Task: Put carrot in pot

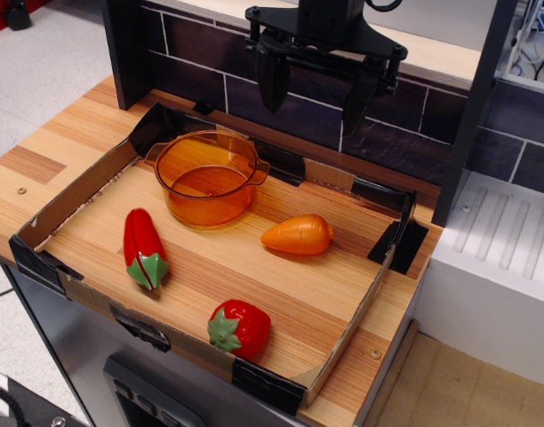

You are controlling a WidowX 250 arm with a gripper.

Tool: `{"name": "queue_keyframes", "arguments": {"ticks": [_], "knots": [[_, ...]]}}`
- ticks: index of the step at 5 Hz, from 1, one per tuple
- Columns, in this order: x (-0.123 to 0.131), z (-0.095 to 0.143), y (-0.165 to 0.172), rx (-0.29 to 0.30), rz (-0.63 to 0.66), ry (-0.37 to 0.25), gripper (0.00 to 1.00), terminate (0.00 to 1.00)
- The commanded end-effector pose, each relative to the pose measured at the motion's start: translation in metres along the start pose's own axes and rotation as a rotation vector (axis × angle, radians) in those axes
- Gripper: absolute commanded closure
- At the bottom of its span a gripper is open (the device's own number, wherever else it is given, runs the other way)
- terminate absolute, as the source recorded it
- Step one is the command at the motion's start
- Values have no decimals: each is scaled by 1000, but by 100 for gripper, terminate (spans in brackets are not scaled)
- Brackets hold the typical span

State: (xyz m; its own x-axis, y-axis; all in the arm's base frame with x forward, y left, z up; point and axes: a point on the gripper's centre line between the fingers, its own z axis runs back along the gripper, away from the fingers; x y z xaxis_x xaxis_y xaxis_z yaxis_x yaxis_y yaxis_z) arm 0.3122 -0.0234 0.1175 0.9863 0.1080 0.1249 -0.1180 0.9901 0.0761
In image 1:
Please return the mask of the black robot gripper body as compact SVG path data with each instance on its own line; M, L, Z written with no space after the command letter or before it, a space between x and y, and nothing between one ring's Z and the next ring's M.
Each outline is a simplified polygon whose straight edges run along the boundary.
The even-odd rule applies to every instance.
M392 12L401 3L387 1L300 1L292 8L254 5L246 9L250 35L246 50L252 54L260 38L274 39L287 53L290 66L318 74L353 80L367 58L388 61L386 92L398 83L398 68L406 59L405 47L374 30L364 18L364 8Z

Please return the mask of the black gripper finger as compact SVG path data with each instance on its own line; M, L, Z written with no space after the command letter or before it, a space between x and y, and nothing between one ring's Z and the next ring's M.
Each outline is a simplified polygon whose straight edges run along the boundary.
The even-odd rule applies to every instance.
M287 53L275 46L275 40L262 36L253 49L255 74L264 108L276 113L287 96L291 66Z
M387 60L367 57L352 80L350 92L344 103L342 134L347 137L356 131L364 119L365 112L376 97L386 92Z

